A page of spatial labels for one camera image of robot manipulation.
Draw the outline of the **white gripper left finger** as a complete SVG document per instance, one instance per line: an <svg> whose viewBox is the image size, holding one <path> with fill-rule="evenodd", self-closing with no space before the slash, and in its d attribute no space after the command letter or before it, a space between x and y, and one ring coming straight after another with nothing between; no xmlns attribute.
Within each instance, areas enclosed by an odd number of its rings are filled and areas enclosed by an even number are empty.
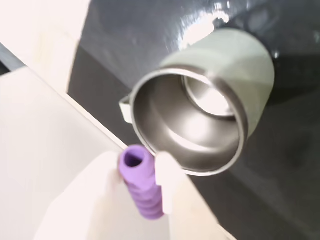
<svg viewBox="0 0 320 240"><path fill-rule="evenodd" d="M140 215L107 151L93 160L47 209L36 240L168 240L167 217Z"/></svg>

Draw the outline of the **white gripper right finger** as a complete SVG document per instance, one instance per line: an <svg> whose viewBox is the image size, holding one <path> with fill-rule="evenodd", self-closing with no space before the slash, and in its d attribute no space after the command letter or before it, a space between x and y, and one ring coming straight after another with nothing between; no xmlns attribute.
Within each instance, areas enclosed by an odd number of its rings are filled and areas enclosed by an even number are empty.
<svg viewBox="0 0 320 240"><path fill-rule="evenodd" d="M162 188L162 209L169 217L172 240L233 240L176 159L168 152L155 157L155 177Z"/></svg>

